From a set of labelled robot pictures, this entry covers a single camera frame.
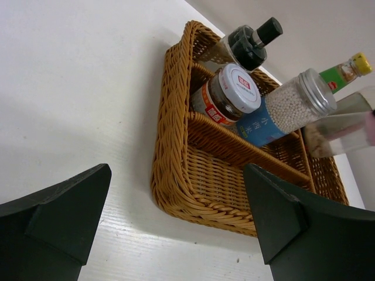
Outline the silver-lid jar blue label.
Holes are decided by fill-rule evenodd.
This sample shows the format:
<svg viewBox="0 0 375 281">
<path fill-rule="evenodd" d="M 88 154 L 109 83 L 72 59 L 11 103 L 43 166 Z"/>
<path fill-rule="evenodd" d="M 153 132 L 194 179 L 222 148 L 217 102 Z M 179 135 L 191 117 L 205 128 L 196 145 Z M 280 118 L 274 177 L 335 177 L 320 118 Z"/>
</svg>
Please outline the silver-lid jar blue label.
<svg viewBox="0 0 375 281">
<path fill-rule="evenodd" d="M 239 120 L 236 129 L 247 142 L 262 147 L 336 109 L 331 89 L 309 68 L 262 97 L 259 109 Z"/>
</svg>

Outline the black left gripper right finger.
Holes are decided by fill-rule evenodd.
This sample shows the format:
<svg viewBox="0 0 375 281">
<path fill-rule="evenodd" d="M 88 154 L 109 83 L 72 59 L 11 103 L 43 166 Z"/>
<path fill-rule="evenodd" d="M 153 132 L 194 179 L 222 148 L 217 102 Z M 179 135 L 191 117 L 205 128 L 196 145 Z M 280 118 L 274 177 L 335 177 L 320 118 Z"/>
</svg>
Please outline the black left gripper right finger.
<svg viewBox="0 0 375 281">
<path fill-rule="evenodd" d="M 274 280 L 374 279 L 374 212 L 316 195 L 254 164 L 243 177 Z"/>
</svg>

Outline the white-lid spice jar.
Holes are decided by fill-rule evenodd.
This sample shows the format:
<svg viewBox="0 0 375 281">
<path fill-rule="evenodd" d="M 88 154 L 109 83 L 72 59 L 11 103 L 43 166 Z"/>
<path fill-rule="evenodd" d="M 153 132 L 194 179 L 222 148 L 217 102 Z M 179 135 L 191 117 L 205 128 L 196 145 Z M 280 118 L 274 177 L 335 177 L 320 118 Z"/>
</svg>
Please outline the white-lid spice jar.
<svg viewBox="0 0 375 281">
<path fill-rule="evenodd" d="M 259 109 L 260 92 L 250 75 L 230 63 L 192 94 L 194 111 L 222 126 L 232 126 L 243 116 Z"/>
</svg>

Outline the small black-capped glass jar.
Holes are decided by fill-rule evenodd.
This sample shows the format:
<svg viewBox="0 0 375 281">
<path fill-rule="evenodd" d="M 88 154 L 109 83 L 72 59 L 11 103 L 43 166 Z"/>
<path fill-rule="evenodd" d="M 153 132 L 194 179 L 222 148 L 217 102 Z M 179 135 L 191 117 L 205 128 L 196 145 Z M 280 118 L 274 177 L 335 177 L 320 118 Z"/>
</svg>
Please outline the small black-capped glass jar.
<svg viewBox="0 0 375 281">
<path fill-rule="evenodd" d="M 234 63 L 251 73 L 267 59 L 266 45 L 282 34 L 282 26 L 274 17 L 257 29 L 248 25 L 239 26 L 205 51 L 199 63 L 212 72 Z"/>
</svg>

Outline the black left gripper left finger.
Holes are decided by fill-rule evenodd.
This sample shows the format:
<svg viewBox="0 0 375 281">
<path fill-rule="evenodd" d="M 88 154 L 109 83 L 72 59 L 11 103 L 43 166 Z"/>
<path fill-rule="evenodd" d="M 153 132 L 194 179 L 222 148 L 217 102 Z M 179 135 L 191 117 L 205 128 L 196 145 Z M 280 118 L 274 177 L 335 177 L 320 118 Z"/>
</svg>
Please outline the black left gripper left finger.
<svg viewBox="0 0 375 281">
<path fill-rule="evenodd" d="M 111 181 L 108 164 L 1 204 L 1 280 L 77 280 Z"/>
</svg>

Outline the red sauce bottle green label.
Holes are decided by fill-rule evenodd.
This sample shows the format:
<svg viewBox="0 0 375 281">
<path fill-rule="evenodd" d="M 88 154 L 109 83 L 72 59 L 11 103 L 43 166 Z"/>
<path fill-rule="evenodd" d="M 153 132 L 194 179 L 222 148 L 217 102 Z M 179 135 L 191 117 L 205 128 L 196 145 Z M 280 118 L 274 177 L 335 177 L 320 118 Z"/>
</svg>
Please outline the red sauce bottle green label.
<svg viewBox="0 0 375 281">
<path fill-rule="evenodd" d="M 331 92 L 342 90 L 359 77 L 366 76 L 373 71 L 371 64 L 363 52 L 356 53 L 349 60 L 328 68 L 319 73 Z"/>
</svg>

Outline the pink-lid spice jar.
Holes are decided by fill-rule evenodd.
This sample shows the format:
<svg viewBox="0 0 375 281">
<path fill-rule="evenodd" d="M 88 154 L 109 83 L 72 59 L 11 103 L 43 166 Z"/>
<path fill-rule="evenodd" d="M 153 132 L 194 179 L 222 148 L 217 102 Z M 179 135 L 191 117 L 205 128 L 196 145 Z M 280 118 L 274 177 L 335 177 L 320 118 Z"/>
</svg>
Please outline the pink-lid spice jar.
<svg viewBox="0 0 375 281">
<path fill-rule="evenodd" d="M 374 111 L 321 118 L 302 130 L 312 157 L 324 158 L 374 146 Z"/>
</svg>

